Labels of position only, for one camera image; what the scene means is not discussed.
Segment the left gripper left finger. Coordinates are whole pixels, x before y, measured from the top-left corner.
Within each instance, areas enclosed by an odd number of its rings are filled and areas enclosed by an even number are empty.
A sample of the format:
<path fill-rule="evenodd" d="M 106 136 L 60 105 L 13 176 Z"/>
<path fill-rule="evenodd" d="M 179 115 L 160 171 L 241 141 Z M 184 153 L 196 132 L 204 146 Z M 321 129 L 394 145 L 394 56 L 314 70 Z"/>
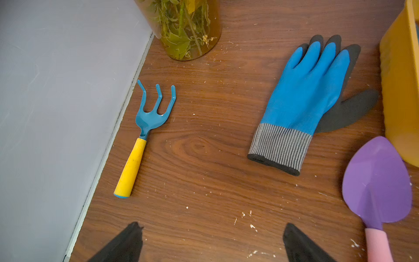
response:
<path fill-rule="evenodd" d="M 143 227 L 132 222 L 88 261 L 138 262 L 142 247 Z"/>

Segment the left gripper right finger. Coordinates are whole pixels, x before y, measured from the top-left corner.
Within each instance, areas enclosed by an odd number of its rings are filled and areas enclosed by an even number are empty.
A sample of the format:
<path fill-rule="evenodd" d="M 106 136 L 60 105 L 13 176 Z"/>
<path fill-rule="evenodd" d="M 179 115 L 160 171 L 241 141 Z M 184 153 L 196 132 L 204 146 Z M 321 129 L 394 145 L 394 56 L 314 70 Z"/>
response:
<path fill-rule="evenodd" d="M 336 262 L 292 223 L 286 225 L 283 241 L 289 262 Z"/>

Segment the purple pointed shovel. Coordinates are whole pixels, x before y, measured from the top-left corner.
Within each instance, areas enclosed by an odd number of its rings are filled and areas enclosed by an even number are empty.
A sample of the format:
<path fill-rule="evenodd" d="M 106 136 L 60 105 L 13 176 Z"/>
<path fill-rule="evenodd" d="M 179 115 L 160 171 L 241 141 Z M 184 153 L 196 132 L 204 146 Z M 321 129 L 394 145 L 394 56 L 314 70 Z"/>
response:
<path fill-rule="evenodd" d="M 401 156 L 385 137 L 373 138 L 354 154 L 344 173 L 342 194 L 365 224 L 368 261 L 393 261 L 383 225 L 407 217 L 412 189 Z"/>

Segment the yellow plastic storage box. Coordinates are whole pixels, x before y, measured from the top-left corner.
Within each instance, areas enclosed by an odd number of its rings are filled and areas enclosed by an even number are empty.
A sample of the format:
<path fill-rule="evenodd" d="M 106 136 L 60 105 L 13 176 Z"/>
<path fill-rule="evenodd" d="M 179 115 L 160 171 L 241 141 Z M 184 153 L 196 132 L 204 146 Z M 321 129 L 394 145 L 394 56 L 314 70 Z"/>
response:
<path fill-rule="evenodd" d="M 419 3 L 404 8 L 381 39 L 385 136 L 403 160 L 419 164 Z"/>

